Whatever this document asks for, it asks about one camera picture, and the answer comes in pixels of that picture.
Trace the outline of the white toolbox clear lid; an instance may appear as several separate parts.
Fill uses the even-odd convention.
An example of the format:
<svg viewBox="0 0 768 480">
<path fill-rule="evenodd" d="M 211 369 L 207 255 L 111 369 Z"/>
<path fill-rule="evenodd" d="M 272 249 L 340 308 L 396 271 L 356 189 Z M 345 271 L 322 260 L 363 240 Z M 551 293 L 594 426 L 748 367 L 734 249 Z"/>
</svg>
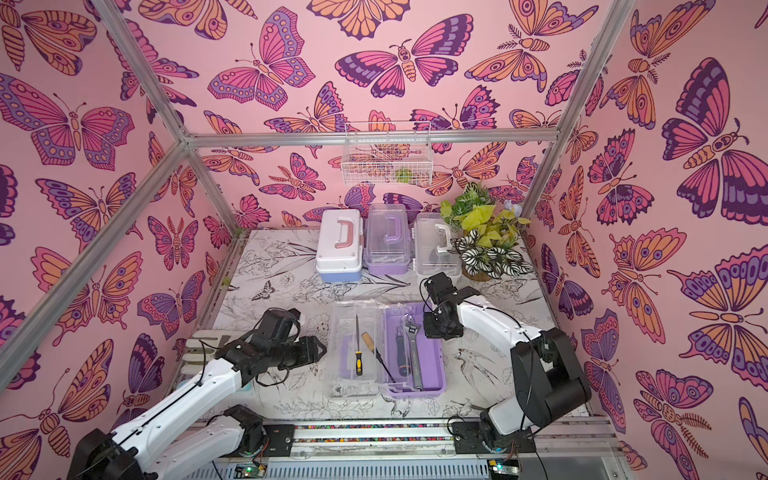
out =
<svg viewBox="0 0 768 480">
<path fill-rule="evenodd" d="M 420 212 L 412 227 L 414 270 L 419 279 L 444 273 L 452 280 L 462 276 L 460 256 L 452 252 L 452 230 L 437 212 Z"/>
</svg>

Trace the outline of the purple toolbox clear lid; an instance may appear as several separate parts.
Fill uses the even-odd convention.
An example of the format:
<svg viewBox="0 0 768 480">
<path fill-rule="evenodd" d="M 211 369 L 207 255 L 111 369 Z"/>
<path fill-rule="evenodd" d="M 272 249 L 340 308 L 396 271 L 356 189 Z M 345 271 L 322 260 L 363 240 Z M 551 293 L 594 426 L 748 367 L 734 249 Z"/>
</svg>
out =
<svg viewBox="0 0 768 480">
<path fill-rule="evenodd" d="M 364 263 L 376 276 L 405 275 L 411 266 L 411 231 L 400 204 L 375 204 L 366 221 Z"/>
</svg>

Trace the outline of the blue toolbox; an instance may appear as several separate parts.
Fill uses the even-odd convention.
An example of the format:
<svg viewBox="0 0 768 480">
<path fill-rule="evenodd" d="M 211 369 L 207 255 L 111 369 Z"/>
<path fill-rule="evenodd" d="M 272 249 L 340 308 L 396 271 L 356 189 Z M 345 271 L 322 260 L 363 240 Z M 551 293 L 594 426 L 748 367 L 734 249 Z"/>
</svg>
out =
<svg viewBox="0 0 768 480">
<path fill-rule="evenodd" d="M 363 266 L 363 219 L 356 209 L 322 214 L 315 268 L 325 283 L 358 282 Z"/>
</svg>

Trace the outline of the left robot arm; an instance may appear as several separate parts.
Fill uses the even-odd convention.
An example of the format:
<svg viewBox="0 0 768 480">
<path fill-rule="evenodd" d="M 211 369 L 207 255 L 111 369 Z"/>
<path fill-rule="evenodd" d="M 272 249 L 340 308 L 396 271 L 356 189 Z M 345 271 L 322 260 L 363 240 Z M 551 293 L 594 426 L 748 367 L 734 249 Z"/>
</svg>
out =
<svg viewBox="0 0 768 480">
<path fill-rule="evenodd" d="M 300 312 L 270 308 L 252 330 L 216 349 L 201 371 L 154 407 L 109 433 L 79 441 L 70 479 L 182 479 L 228 454 L 263 454 L 263 416 L 235 405 L 190 433 L 201 416 L 269 369 L 289 372 L 318 363 L 327 348 L 301 333 Z"/>
</svg>

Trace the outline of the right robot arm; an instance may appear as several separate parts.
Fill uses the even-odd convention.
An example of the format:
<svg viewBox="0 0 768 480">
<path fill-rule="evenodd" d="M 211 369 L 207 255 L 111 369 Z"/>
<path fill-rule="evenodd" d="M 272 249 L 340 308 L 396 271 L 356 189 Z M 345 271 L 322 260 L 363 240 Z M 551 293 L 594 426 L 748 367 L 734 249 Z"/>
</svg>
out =
<svg viewBox="0 0 768 480">
<path fill-rule="evenodd" d="M 510 397 L 484 409 L 479 435 L 491 451 L 534 448 L 532 437 L 587 404 L 592 393 L 570 338 L 528 325 L 473 287 L 456 288 L 443 273 L 422 281 L 425 336 L 451 340 L 471 330 L 509 354 Z"/>
</svg>

